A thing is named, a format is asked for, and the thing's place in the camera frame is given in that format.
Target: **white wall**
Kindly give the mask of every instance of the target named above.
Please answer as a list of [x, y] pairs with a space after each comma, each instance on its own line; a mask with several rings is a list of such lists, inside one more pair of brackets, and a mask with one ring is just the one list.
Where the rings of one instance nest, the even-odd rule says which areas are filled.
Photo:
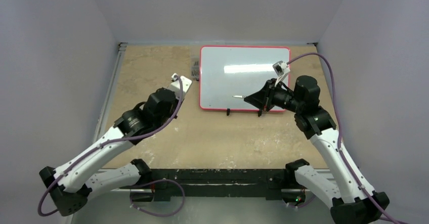
[[345, 143], [409, 223], [429, 213], [429, 0], [344, 0], [318, 49], [332, 64]]
[[0, 0], [0, 223], [60, 220], [38, 172], [90, 144], [116, 46], [94, 0]]
[[96, 0], [126, 42], [317, 42], [342, 0]]

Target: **gray floor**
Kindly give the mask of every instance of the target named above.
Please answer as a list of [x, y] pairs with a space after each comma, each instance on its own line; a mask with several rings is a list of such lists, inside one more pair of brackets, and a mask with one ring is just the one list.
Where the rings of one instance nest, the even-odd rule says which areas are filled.
[[[180, 198], [171, 202], [140, 205], [146, 210], [167, 213]], [[329, 209], [319, 199], [295, 212], [282, 201], [264, 198], [189, 197], [182, 211], [172, 217], [153, 217], [130, 208], [128, 192], [111, 192], [91, 201], [74, 217], [73, 224], [238, 224], [238, 223], [333, 223]]]

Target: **whiteboard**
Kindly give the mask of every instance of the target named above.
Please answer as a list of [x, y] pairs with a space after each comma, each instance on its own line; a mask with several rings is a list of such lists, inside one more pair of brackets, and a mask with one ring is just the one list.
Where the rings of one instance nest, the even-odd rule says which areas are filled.
[[[248, 96], [271, 78], [273, 64], [289, 61], [287, 47], [203, 46], [200, 52], [200, 107], [205, 110], [258, 109], [234, 95]], [[289, 76], [284, 80], [289, 86]], [[284, 111], [274, 107], [271, 111]]]

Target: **red border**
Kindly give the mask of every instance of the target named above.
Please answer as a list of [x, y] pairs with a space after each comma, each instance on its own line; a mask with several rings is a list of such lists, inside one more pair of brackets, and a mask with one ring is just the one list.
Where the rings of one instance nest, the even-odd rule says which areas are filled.
[[[222, 45], [218, 45], [218, 46], [202, 46], [201, 47], [201, 49], [200, 49], [200, 71], [199, 71], [199, 75], [200, 75], [200, 78], [199, 78], [199, 81], [200, 81], [200, 96], [199, 96], [199, 105], [200, 105], [200, 108], [202, 109], [202, 110], [222, 110], [222, 111], [225, 111], [225, 110], [227, 110], [227, 109], [212, 109], [212, 108], [203, 108], [202, 106], [201, 106], [201, 51], [202, 51], [202, 49], [204, 48], [204, 47], [234, 47], [234, 48], [278, 48], [278, 49], [287, 49], [287, 50], [289, 50], [289, 60], [290, 60], [290, 57], [292, 56], [292, 53], [290, 52], [290, 49], [289, 49], [289, 47], [286, 47], [286, 46], [222, 46]], [[290, 85], [290, 75], [288, 75], [288, 78], [287, 78], [287, 86], [289, 86]], [[256, 112], [256, 111], [258, 111], [258, 109], [231, 109], [231, 111], [252, 111], [252, 112]], [[276, 110], [270, 110], [270, 112], [284, 112], [284, 111], [286, 111], [285, 109], [280, 109], [280, 110], [278, 110], [278, 109], [276, 109]]]

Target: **wooden surface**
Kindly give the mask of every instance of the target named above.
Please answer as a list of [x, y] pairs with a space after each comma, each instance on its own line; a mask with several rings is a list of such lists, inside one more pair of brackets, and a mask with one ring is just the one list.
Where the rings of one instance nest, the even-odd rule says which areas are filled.
[[[289, 47], [291, 58], [315, 52], [313, 46]], [[120, 71], [108, 123], [160, 87], [167, 87], [173, 73], [190, 75], [189, 46], [128, 46]], [[296, 78], [310, 75], [321, 88], [321, 105], [334, 118], [324, 74], [316, 56], [291, 65], [290, 87]], [[118, 155], [105, 168], [118, 168], [142, 158], [151, 168], [284, 168], [304, 158], [314, 168], [326, 168], [315, 147], [295, 125], [293, 113], [203, 111], [198, 105], [199, 84], [194, 82], [179, 117], [163, 131]]]

